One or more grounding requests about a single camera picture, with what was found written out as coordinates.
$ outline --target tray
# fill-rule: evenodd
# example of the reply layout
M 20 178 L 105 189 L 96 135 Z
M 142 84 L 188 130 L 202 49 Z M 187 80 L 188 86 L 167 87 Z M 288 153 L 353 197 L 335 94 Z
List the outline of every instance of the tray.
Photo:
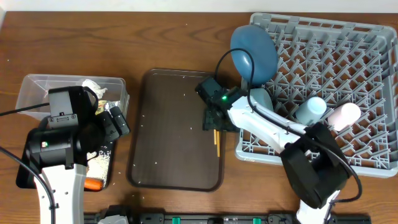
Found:
M 221 185 L 224 150 L 218 157 L 213 130 L 203 131 L 206 104 L 195 92 L 208 76 L 161 69 L 145 75 L 127 165 L 132 185 L 203 192 Z
M 263 85 L 274 111 L 293 120 L 311 96 L 328 106 L 322 122 L 337 106 L 352 102 L 362 111 L 351 127 L 332 134 L 359 175 L 392 177 L 398 172 L 397 33 L 387 26 L 254 13 L 250 24 L 265 29 L 279 55 L 275 77 Z M 242 80 L 242 88 L 247 83 Z M 241 130 L 236 157 L 282 165 L 278 154 Z

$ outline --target green tape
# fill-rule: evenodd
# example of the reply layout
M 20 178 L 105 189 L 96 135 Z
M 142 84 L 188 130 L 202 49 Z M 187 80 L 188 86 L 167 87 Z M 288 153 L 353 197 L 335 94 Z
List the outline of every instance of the green tape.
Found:
M 261 218 L 253 218 L 253 224 L 261 224 Z
M 181 218 L 180 217 L 174 217 L 172 220 L 173 224 L 181 224 Z

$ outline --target wooden table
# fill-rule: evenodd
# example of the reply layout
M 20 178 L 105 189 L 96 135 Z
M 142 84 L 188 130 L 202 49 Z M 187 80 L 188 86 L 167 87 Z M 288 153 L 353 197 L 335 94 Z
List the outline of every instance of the wooden table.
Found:
M 8 12 L 0 33 L 0 111 L 15 108 L 22 79 L 30 73 L 121 77 L 131 96 L 128 112 L 134 127 L 143 74 L 152 68 L 213 71 L 229 49 L 235 28 L 248 24 L 248 13 L 149 12 Z M 296 14 L 315 18 L 398 27 L 393 14 Z M 221 66 L 225 85 L 238 85 L 240 76 L 228 57 Z M 20 156 L 27 133 L 38 125 L 31 117 L 0 118 L 0 145 Z M 299 199 L 282 166 L 239 161 L 234 135 L 226 137 L 224 182 L 213 193 L 138 189 L 126 180 L 131 135 L 116 148 L 110 186 L 86 192 L 86 212 L 113 204 L 140 212 L 267 213 L 296 211 Z M 0 155 L 0 223 L 39 223 L 35 190 L 15 185 L 18 164 Z M 398 177 L 361 178 L 364 193 L 353 203 L 339 204 L 336 213 L 367 213 L 373 223 L 398 221 Z M 340 195 L 356 193 L 350 180 Z

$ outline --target white background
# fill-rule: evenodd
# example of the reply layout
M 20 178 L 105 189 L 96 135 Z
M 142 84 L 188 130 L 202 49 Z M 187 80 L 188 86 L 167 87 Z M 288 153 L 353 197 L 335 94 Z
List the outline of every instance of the white background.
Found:
M 5 11 L 398 12 L 397 0 L 0 0 Z

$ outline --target wire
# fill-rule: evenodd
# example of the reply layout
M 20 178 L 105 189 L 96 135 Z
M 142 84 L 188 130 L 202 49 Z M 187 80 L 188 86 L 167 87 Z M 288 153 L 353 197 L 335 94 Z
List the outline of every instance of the wire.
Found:
M 332 201 L 330 202 L 330 207 L 329 207 L 329 209 L 328 209 L 328 213 L 327 213 L 326 216 L 325 216 L 325 223 L 328 223 L 327 220 L 328 220 L 329 214 L 330 214 L 331 209 L 332 209 L 332 207 L 334 206 L 335 203 L 353 202 L 353 201 L 355 201 L 355 200 L 357 200 L 357 199 L 359 199 L 359 198 L 361 197 L 361 195 L 362 195 L 362 184 L 361 184 L 361 181 L 360 181 L 360 179 L 359 179 L 357 173 L 355 172 L 355 170 L 354 170 L 346 161 L 344 161 L 341 157 L 337 156 L 332 150 L 330 150 L 330 149 L 329 149 L 329 147 L 330 147 L 329 145 L 327 145 L 327 144 L 325 144 L 325 143 L 324 143 L 324 144 L 320 144 L 319 142 L 316 142 L 316 141 L 313 140 L 312 138 L 310 138 L 310 137 L 308 137 L 308 136 L 306 136 L 306 135 L 304 135 L 304 134 L 302 134 L 302 133 L 300 133 L 300 132 L 298 132 L 298 131 L 296 131 L 296 130 L 294 130 L 294 129 L 291 129 L 291 128 L 288 127 L 288 126 L 284 126 L 283 124 L 280 124 L 280 123 L 278 123 L 277 121 L 274 121 L 273 119 L 271 119 L 271 118 L 267 117 L 266 115 L 264 115 L 263 113 L 261 113 L 261 112 L 256 108 L 256 106 L 254 106 L 254 105 L 251 103 L 250 91 L 251 91 L 251 85 L 252 85 L 253 76 L 254 76 L 254 60 L 253 60 L 252 55 L 251 55 L 247 50 L 241 49 L 241 48 L 235 48 L 235 49 L 231 49 L 231 50 L 227 51 L 227 52 L 220 58 L 220 61 L 219 61 L 218 64 L 217 64 L 214 77 L 215 77 L 215 78 L 217 77 L 218 67 L 220 66 L 221 61 L 225 58 L 225 56 L 227 56 L 229 53 L 231 53 L 231 52 L 233 52 L 233 51 L 235 51 L 235 50 L 240 50 L 240 51 L 243 51 L 243 52 L 247 53 L 247 55 L 249 56 L 249 58 L 250 58 L 250 60 L 251 60 L 251 74 L 250 74 L 250 81 L 249 81 L 249 85 L 248 85 L 248 103 L 249 103 L 249 106 L 251 107 L 251 109 L 252 109 L 254 112 L 256 112 L 259 116 L 261 116 L 262 118 L 264 118 L 265 120 L 267 120 L 267 121 L 271 122 L 272 124 L 274 124 L 274 125 L 276 125 L 276 126 L 282 128 L 282 129 L 286 130 L 288 133 L 295 134 L 295 135 L 299 136 L 300 138 L 304 139 L 307 143 L 312 144 L 312 145 L 314 145 L 314 146 L 317 146 L 317 147 L 319 147 L 321 150 L 323 150 L 323 151 L 325 151 L 325 152 L 327 151 L 329 154 L 331 154 L 331 155 L 334 156 L 336 159 L 338 159 L 339 162 L 340 162 L 340 163 L 343 165 L 343 167 L 345 168 L 345 170 L 346 170 L 347 172 L 349 172 L 349 173 L 354 177 L 354 179 L 355 179 L 355 181 L 356 181 L 356 184 L 358 185 L 358 194 L 357 194 L 355 197 L 352 197 L 352 198 L 334 199 L 334 200 L 332 200 Z
M 23 168 L 25 168 L 26 170 L 28 170 L 39 182 L 41 185 L 43 185 L 43 188 L 45 190 L 45 193 L 47 193 L 47 197 L 49 198 L 50 201 L 50 210 L 51 210 L 51 224 L 55 224 L 55 200 L 54 200 L 54 196 L 51 193 L 51 190 L 49 189 L 49 187 L 47 186 L 47 184 L 44 182 L 43 178 L 41 178 L 39 176 L 38 173 L 36 173 L 35 170 L 33 170 L 30 166 L 26 165 L 24 162 L 22 162 L 18 157 L 16 157 L 14 154 L 12 154 L 11 152 L 7 151 L 6 149 L 4 149 L 3 147 L 0 146 L 0 152 L 4 153 L 6 156 L 10 157 L 11 159 L 13 159 L 14 161 L 16 161 L 17 163 L 19 163 L 19 165 L 21 165 Z
M 39 104 L 39 105 L 28 106 L 28 107 L 25 107 L 25 108 L 20 108 L 20 109 L 16 109 L 16 110 L 12 110 L 12 111 L 6 111 L 6 112 L 3 112 L 3 113 L 0 113 L 0 116 L 4 116 L 4 115 L 7 115 L 7 114 L 18 113 L 18 112 L 21 112 L 21 111 L 27 111 L 27 110 L 31 110 L 31 109 L 34 109 L 34 108 L 39 108 L 39 107 L 42 107 L 42 106 L 48 106 L 48 105 L 50 105 L 50 103 L 42 103 L 42 104 Z

